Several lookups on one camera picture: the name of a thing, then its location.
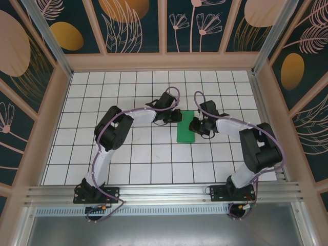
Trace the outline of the grey metal sheet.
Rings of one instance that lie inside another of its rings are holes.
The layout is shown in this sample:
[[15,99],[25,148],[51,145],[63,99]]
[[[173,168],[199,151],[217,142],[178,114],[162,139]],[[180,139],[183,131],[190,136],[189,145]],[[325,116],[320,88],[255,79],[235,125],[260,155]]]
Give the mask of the grey metal sheet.
[[27,246],[313,246],[290,204],[261,204],[246,219],[217,215],[38,217]]

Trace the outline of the long aluminium mounting rail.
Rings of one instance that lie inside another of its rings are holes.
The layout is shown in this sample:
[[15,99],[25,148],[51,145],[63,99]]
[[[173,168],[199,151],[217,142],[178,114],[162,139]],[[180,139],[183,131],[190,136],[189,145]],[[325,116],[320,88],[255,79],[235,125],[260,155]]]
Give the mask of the long aluminium mounting rail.
[[[207,184],[123,185],[120,198],[126,205],[210,204]],[[23,198],[27,206],[72,206],[75,186],[29,187]],[[260,182],[258,203],[303,201],[296,182]]]

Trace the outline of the aluminium frame post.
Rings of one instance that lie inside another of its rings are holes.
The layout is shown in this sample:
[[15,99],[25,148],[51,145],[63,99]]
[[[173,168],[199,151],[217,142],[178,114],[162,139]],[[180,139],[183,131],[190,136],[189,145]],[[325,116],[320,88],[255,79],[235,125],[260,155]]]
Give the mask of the aluminium frame post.
[[252,66],[252,74],[256,76],[261,68],[263,67],[265,61],[267,60],[270,52],[277,43],[279,37],[281,36],[283,30],[289,22],[289,19],[293,15],[299,0],[286,0],[279,15],[277,16],[272,28],[269,31],[267,38],[265,39],[263,46],[261,47],[259,54]]
[[34,2],[34,0],[21,0],[21,2],[24,5],[27,12],[30,14],[32,20],[34,21],[40,33],[43,35],[46,43],[48,44],[54,56],[56,57],[61,68],[64,70],[65,74],[69,78],[71,78],[72,69],[69,65],[69,62],[66,59],[65,54],[62,51],[61,47],[59,46],[55,36],[53,35],[48,23],[46,22],[41,12],[39,11],[38,6]]

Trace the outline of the aluminium side rail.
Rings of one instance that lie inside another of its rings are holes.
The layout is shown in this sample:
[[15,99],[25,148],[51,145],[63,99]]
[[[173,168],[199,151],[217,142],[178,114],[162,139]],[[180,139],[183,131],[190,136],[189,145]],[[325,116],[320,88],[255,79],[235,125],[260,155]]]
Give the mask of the aluminium side rail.
[[259,75],[254,75],[249,71],[248,77],[260,111],[260,119],[271,125],[277,141],[284,147],[283,121],[286,116],[276,79],[270,71],[262,71]]

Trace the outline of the green cloth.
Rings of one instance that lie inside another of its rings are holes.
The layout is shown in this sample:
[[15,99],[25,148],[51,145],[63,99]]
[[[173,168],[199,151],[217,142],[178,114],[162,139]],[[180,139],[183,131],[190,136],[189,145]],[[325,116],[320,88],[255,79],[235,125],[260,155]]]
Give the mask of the green cloth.
[[178,143],[194,143],[195,133],[189,130],[189,125],[194,118],[194,111],[182,111],[182,120],[177,123],[177,138]]

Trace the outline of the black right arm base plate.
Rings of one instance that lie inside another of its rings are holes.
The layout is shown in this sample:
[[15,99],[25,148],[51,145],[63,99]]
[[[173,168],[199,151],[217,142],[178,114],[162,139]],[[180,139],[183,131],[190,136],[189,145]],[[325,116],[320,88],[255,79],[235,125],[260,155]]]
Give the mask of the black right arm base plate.
[[210,197],[212,202],[232,202],[232,201],[247,201],[255,200],[255,190],[253,185],[248,185],[246,187],[237,188],[227,188],[226,185],[215,185],[210,186]]

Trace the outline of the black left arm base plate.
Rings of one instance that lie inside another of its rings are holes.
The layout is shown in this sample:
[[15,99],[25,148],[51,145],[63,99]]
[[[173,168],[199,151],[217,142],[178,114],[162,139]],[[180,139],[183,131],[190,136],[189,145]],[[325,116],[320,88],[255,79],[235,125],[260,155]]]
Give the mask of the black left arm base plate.
[[113,196],[111,198],[100,192],[97,188],[78,187],[74,189],[74,204],[105,204],[105,203],[118,203],[116,198],[119,197],[118,187],[102,187],[102,190],[107,194]]

